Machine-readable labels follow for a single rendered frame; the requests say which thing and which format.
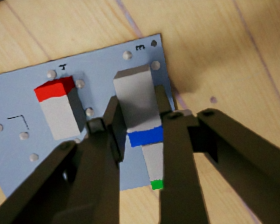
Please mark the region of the grey metal bar with blue end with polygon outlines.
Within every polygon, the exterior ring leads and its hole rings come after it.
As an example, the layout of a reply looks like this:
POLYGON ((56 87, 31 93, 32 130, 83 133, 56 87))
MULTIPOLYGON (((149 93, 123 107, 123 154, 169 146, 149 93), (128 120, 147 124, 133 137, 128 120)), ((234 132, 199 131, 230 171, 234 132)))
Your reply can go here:
POLYGON ((113 83, 131 147, 163 141, 149 64, 117 71, 113 83))

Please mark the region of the grey block with green end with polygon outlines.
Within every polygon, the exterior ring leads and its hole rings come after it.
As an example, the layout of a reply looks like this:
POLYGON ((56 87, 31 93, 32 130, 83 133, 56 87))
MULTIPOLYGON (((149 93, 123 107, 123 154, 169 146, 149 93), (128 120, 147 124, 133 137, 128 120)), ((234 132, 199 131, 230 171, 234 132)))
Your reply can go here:
POLYGON ((163 141, 141 145, 153 190, 163 188, 163 141))

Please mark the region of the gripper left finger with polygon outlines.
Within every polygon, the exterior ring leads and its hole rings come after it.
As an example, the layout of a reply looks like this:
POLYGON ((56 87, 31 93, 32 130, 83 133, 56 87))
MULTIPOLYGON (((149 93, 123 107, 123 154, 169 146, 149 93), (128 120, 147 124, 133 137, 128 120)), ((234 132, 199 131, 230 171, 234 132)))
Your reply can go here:
POLYGON ((56 146, 0 205, 0 224, 120 224, 127 128, 117 95, 84 125, 82 142, 56 146))

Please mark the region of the white block with red end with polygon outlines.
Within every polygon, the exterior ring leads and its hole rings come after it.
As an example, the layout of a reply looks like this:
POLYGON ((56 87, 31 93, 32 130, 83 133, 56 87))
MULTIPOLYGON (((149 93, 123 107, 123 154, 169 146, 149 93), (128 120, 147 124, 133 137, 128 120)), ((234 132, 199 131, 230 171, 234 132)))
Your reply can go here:
POLYGON ((72 76, 48 81, 34 92, 55 141, 81 135, 87 119, 72 76))

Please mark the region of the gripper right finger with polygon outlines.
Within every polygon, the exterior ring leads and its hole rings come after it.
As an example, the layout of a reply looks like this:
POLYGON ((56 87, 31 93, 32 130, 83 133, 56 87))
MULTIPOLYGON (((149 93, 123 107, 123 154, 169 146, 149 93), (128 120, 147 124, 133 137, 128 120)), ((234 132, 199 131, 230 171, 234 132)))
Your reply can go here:
POLYGON ((154 89, 163 128, 159 224, 211 224, 193 153, 204 153, 262 224, 280 224, 280 148, 218 109, 172 111, 163 84, 154 89))

